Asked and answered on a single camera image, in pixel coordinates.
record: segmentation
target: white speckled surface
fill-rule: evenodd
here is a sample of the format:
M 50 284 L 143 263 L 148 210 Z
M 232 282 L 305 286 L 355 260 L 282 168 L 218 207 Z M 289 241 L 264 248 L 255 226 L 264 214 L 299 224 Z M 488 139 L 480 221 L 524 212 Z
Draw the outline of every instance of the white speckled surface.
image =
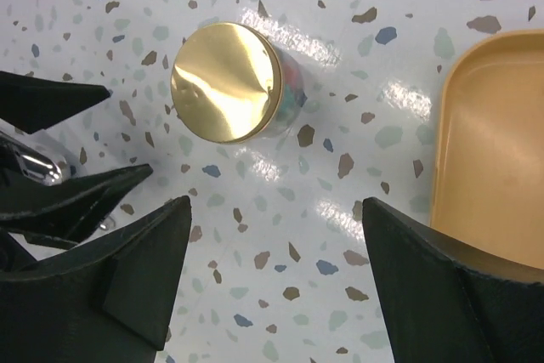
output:
M 258 1 L 0 0 L 1 67 L 113 91 L 48 135 L 79 174 L 153 166 L 117 225 L 191 196 L 157 361 L 391 362 L 360 201 L 427 222 L 447 71 L 492 32 L 539 27 L 544 0 L 260 0 L 268 17 Z M 288 133 L 221 147 L 171 111 L 183 37 L 218 20 L 257 28 L 303 65 L 309 99 Z

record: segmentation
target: blue speckle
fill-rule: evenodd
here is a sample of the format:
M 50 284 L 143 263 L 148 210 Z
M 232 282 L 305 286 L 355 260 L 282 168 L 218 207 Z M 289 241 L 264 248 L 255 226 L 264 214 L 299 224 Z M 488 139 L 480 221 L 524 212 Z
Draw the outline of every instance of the blue speckle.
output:
M 332 149 L 332 142 L 328 138 L 323 141 L 323 147 L 329 152 L 334 152 L 334 149 Z
M 397 29 L 394 27 L 383 27 L 376 35 L 376 43 L 387 44 L 397 38 Z
M 221 172 L 219 171 L 219 168 L 215 165 L 209 165 L 202 168 L 202 172 L 209 174 L 213 178 L 218 178 L 221 176 Z
M 332 275 L 338 272 L 338 267 L 336 265 L 322 259 L 315 263 L 315 265 L 322 275 Z
M 253 326 L 253 322 L 251 322 L 247 318 L 244 318 L 242 315 L 236 314 L 235 315 L 235 321 L 236 321 L 236 325 L 241 326 L 241 327 Z
M 32 55 L 34 57 L 40 56 L 40 48 L 36 44 L 32 44 Z

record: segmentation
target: gold lid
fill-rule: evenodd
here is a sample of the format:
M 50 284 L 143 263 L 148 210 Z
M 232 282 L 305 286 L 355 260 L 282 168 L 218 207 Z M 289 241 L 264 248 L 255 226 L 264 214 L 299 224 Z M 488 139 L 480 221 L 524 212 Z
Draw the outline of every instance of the gold lid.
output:
M 173 64 L 172 99 L 195 135 L 221 144 L 263 130 L 283 94 L 280 63 L 260 34 L 216 23 L 187 39 Z

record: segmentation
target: orange tray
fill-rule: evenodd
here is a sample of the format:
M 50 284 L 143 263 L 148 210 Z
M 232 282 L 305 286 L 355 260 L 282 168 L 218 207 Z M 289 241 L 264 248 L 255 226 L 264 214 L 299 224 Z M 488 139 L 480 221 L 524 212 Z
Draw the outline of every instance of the orange tray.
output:
M 490 37 L 451 69 L 431 226 L 544 269 L 544 31 Z

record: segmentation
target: colorful speckle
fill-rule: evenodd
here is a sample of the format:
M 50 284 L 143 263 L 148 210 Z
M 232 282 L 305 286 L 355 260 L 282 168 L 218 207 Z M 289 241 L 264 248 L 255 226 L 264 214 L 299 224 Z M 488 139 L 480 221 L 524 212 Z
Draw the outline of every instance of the colorful speckle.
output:
M 242 316 L 240 314 L 236 314 L 234 317 L 235 317 L 236 325 L 238 325 L 238 326 L 241 326 L 241 327 L 253 326 L 253 322 L 251 322 L 246 317 L 244 317 L 244 316 Z
M 332 142 L 330 139 L 326 138 L 323 141 L 323 147 L 327 149 L 329 152 L 334 152 L 334 149 L 332 148 Z
M 397 29 L 394 27 L 384 27 L 376 34 L 376 43 L 387 44 L 397 38 Z
M 319 270 L 320 274 L 322 275 L 333 275 L 338 272 L 338 267 L 336 265 L 333 265 L 329 263 L 328 261 L 324 261 L 320 259 L 315 266 Z
M 221 176 L 221 172 L 219 171 L 219 168 L 215 165 L 208 165 L 202 168 L 202 172 L 205 174 L 209 174 L 213 178 L 218 178 Z

